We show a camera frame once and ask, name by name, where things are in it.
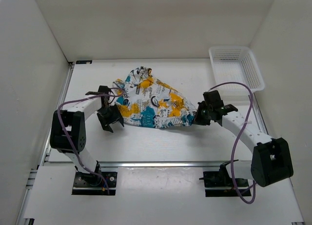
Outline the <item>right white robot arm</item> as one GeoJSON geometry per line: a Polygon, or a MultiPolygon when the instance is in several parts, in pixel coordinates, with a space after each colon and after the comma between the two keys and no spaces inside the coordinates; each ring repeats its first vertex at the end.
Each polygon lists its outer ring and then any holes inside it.
{"type": "Polygon", "coordinates": [[[218,123],[232,132],[251,151],[250,161],[229,160],[220,165],[219,173],[210,178],[213,186],[232,185],[237,179],[253,180],[266,187],[293,176],[289,144],[273,138],[246,121],[232,104],[225,105],[218,91],[204,92],[198,104],[194,124],[218,123]]]}

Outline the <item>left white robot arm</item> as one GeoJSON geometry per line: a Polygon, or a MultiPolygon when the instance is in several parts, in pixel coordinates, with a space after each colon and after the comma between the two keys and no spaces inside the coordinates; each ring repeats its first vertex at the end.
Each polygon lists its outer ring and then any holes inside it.
{"type": "Polygon", "coordinates": [[[50,146],[64,154],[74,163],[77,171],[85,175],[91,186],[102,181],[98,161],[94,160],[86,149],[86,120],[93,114],[97,115],[102,130],[113,132],[110,125],[124,125],[118,107],[110,98],[123,95],[121,88],[109,88],[101,85],[97,92],[89,91],[79,100],[64,102],[53,113],[50,146]]]}

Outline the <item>white patterned printed shorts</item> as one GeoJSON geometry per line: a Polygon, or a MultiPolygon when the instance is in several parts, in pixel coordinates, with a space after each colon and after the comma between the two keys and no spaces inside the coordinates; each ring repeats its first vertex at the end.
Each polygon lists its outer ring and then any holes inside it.
{"type": "Polygon", "coordinates": [[[193,124],[197,108],[179,91],[153,76],[151,68],[136,68],[124,81],[114,81],[113,87],[120,95],[115,104],[126,124],[157,129],[193,124]]]}

